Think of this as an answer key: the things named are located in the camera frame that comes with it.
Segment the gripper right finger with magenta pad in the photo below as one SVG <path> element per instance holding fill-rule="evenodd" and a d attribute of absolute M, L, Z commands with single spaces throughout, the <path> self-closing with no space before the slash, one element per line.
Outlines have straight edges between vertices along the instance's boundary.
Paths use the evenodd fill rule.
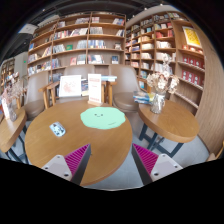
<path fill-rule="evenodd" d="M 144 185 L 182 169 L 182 167 L 168 155 L 157 155 L 137 144 L 132 144 L 132 156 Z"/>

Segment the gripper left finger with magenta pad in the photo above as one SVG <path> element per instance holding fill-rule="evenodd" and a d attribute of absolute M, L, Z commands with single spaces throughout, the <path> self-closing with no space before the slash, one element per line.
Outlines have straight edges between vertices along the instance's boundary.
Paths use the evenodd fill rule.
<path fill-rule="evenodd" d="M 91 145 L 84 145 L 66 156 L 56 155 L 42 169 L 79 185 L 91 155 Z"/>

